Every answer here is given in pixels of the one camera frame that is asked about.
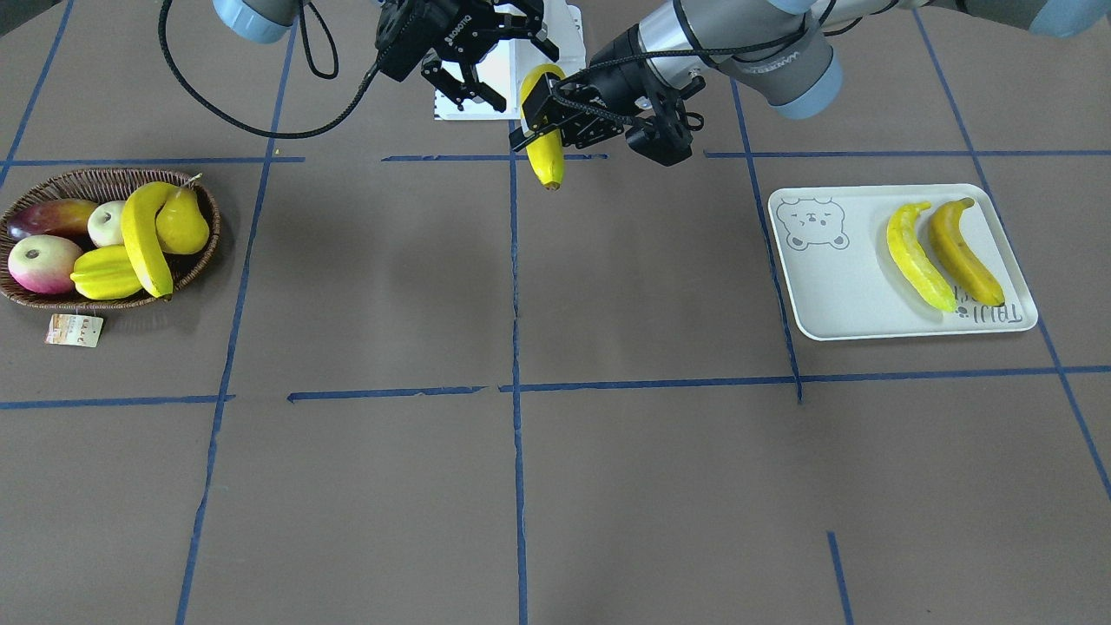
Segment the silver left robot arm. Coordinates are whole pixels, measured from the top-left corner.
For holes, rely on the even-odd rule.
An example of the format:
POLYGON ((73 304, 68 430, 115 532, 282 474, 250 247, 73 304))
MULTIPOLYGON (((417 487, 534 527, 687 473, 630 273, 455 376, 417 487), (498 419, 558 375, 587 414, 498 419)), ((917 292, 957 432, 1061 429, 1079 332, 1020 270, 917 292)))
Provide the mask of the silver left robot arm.
POLYGON ((730 75, 779 115, 825 110, 844 83, 830 40, 868 16, 917 1, 667 1, 595 52, 584 69, 543 75, 523 95, 511 132, 519 151, 543 137, 583 149, 621 135, 635 153, 671 167, 692 153, 702 118, 687 100, 705 74, 730 75))

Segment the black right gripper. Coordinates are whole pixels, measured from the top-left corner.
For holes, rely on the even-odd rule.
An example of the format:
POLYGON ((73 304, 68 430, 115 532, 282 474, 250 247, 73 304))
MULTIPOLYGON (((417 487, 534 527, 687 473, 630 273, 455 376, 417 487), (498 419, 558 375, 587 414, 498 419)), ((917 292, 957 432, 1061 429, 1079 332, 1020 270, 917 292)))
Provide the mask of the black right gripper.
POLYGON ((477 79, 477 65, 501 40, 530 41, 551 61, 560 49, 549 39, 543 1, 386 1, 378 16, 376 64, 382 75, 402 82, 422 64, 422 75, 457 110, 480 102, 504 112, 504 95, 477 79), (520 12, 496 10, 511 6, 520 12), (461 80, 442 61, 456 63, 461 80))

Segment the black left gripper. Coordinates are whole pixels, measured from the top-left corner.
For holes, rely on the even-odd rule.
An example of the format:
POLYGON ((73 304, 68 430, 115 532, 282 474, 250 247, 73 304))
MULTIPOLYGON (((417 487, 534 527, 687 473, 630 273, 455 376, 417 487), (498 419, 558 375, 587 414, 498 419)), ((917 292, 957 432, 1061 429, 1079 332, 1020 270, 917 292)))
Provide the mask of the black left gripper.
POLYGON ((668 85, 681 91, 684 100, 694 94, 694 85, 671 85, 658 75, 651 62, 668 58, 647 49, 641 28, 632 26, 573 75, 526 75, 521 84, 523 118, 521 127, 510 132, 510 150, 563 155, 564 147, 594 147, 610 138, 625 138, 635 118, 651 115, 645 97, 650 87, 668 85))

